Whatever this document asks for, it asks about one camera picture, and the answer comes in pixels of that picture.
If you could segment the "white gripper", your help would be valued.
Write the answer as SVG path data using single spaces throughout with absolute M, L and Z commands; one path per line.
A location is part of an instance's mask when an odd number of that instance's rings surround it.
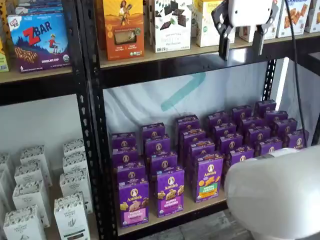
M 265 34 L 275 20 L 279 8 L 272 0 L 223 0 L 212 12 L 214 26 L 219 33 L 219 56 L 229 57 L 229 35 L 234 27 L 256 26 L 252 47 L 262 55 Z

